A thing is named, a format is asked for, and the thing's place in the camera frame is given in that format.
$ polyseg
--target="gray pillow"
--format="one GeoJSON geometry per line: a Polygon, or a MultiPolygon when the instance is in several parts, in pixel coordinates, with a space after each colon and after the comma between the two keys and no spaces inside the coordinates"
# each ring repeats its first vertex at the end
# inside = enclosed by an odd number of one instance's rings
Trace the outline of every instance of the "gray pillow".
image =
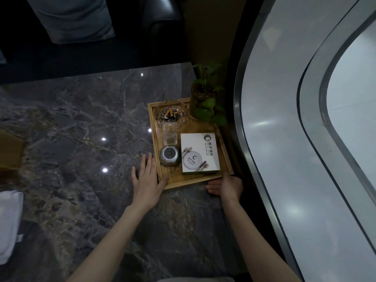
{"type": "Polygon", "coordinates": [[[53,43],[92,42],[115,36],[106,0],[27,0],[53,43]]]}
{"type": "Polygon", "coordinates": [[[5,64],[6,63],[6,59],[2,53],[2,51],[0,50],[0,64],[5,64]]]}

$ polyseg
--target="dark marble tabletop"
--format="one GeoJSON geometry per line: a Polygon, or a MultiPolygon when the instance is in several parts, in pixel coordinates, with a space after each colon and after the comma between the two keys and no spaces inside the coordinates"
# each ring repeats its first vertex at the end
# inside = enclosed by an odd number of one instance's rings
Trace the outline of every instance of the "dark marble tabletop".
{"type": "MultiPolygon", "coordinates": [[[[24,194],[25,234],[0,281],[59,282],[78,267],[131,203],[132,166],[153,152],[147,103],[189,97],[194,78],[182,63],[0,86],[0,129],[27,142],[21,168],[0,178],[0,191],[24,194]]],[[[201,183],[162,194],[114,280],[234,275],[240,261],[201,183]]]]}

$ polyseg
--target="octagonal silver device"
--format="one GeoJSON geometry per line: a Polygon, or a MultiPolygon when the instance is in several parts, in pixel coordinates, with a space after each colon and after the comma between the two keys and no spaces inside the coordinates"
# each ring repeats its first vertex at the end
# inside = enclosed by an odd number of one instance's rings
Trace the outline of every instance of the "octagonal silver device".
{"type": "Polygon", "coordinates": [[[159,160],[163,166],[178,165],[181,161],[180,150],[176,146],[163,146],[159,151],[159,160]]]}

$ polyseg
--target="forearm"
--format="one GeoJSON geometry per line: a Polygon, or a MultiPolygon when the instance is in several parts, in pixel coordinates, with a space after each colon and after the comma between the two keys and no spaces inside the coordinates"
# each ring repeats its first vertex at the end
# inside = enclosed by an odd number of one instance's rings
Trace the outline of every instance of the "forearm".
{"type": "Polygon", "coordinates": [[[263,238],[238,202],[223,204],[254,282],[295,282],[300,279],[263,238]]]}
{"type": "Polygon", "coordinates": [[[126,247],[145,212],[130,205],[119,221],[90,253],[67,282],[107,282],[113,279],[126,247]]]}

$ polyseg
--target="person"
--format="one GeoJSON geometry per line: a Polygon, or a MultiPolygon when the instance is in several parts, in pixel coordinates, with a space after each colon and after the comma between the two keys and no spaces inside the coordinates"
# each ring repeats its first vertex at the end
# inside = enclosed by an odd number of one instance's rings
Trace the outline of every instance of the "person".
{"type": "MultiPolygon", "coordinates": [[[[144,215],[158,203],[168,181],[167,176],[164,176],[157,184],[157,167],[151,153],[148,155],[147,163],[146,156],[142,156],[138,178],[135,167],[132,168],[131,176],[134,188],[132,204],[125,209],[119,221],[67,282],[112,280],[138,224],[144,215]]],[[[210,194],[221,197],[224,213],[231,224],[254,282],[300,281],[258,232],[240,205],[239,199],[243,191],[240,178],[223,173],[223,178],[209,181],[206,189],[210,194]]]]}

